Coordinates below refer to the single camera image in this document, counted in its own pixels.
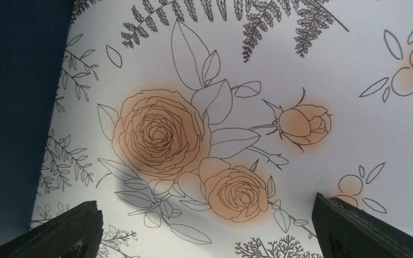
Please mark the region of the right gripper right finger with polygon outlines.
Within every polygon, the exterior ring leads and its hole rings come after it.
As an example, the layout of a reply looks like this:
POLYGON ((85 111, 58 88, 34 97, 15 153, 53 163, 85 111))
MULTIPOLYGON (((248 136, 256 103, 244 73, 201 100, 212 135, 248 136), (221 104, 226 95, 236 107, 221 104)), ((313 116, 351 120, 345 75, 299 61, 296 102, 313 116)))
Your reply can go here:
POLYGON ((317 193, 311 219, 324 257, 413 257, 413 236, 337 197, 317 193))

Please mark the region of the floral table mat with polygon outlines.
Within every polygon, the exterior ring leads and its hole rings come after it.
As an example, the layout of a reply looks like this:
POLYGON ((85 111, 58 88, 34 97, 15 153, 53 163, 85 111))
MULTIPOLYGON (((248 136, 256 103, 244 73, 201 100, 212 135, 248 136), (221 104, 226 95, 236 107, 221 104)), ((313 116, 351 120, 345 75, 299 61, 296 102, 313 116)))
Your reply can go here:
POLYGON ((75 1, 30 228, 98 257, 321 257, 317 192, 413 236, 413 1, 75 1))

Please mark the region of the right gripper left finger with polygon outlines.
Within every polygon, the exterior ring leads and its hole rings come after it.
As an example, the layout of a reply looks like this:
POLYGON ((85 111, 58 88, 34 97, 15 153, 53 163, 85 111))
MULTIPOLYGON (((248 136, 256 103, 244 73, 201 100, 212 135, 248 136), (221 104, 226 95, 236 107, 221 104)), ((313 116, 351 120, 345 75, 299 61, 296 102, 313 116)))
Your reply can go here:
POLYGON ((0 246, 0 257, 96 257, 103 235, 97 202, 83 202, 0 246))

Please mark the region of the dark blue piece box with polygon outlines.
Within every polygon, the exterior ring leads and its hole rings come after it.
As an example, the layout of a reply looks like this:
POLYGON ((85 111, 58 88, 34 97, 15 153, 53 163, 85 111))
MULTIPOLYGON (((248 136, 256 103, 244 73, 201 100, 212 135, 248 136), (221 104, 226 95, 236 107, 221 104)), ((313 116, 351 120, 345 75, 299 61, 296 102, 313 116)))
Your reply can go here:
POLYGON ((0 245, 26 233, 73 1, 0 1, 0 245))

